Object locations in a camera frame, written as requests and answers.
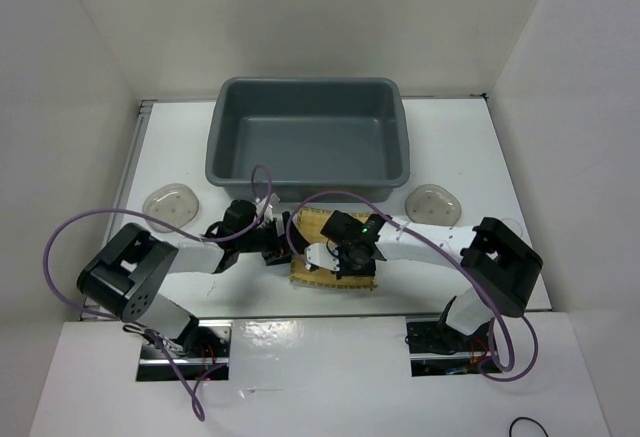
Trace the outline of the yellow woven bamboo mat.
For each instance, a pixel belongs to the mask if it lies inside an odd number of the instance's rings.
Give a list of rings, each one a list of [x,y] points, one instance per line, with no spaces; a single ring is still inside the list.
[[[326,243],[320,231],[328,221],[331,211],[304,207],[297,215],[295,225],[302,236],[311,244]],[[338,290],[373,290],[374,276],[343,276],[338,279],[329,270],[308,271],[304,264],[294,258],[290,266],[289,280],[295,284]]]

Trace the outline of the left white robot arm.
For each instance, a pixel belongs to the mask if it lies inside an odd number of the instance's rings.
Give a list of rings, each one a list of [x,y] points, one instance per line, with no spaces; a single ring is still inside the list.
[[[150,328],[176,356],[193,355],[211,334],[199,319],[159,294],[165,278],[176,273],[217,274],[235,265],[244,253],[259,253],[267,266],[288,264],[303,254],[309,242],[290,222],[265,216],[245,234],[240,232],[258,216],[256,206],[234,200],[223,218],[210,225],[206,238],[227,240],[219,245],[188,242],[175,246],[154,237],[137,224],[125,225],[81,271],[76,286],[125,324]]]

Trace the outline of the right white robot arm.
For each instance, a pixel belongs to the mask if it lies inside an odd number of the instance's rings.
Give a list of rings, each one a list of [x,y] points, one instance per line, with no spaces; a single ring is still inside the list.
[[[369,272],[376,261],[400,260],[448,266],[467,278],[471,288],[447,305],[438,326],[439,341],[450,350],[463,348],[497,316],[522,317],[543,266],[526,242],[492,217],[476,226],[444,227],[379,214],[361,222],[335,211],[320,234],[334,248],[313,244],[305,258],[338,278]]]

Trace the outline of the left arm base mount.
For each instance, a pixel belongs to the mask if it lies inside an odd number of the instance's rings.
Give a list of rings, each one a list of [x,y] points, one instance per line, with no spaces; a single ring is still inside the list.
[[[229,379],[232,322],[230,320],[204,320],[195,341],[187,350],[165,343],[169,355],[188,382]],[[177,381],[178,377],[162,353],[151,342],[142,344],[136,373],[138,382]]]

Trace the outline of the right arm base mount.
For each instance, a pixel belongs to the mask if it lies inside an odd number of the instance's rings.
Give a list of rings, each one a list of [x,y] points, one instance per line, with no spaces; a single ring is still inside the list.
[[[488,327],[485,323],[471,336],[465,336],[440,325],[435,317],[408,318],[405,344],[412,376],[477,375],[483,362],[487,373],[499,374],[491,359]]]

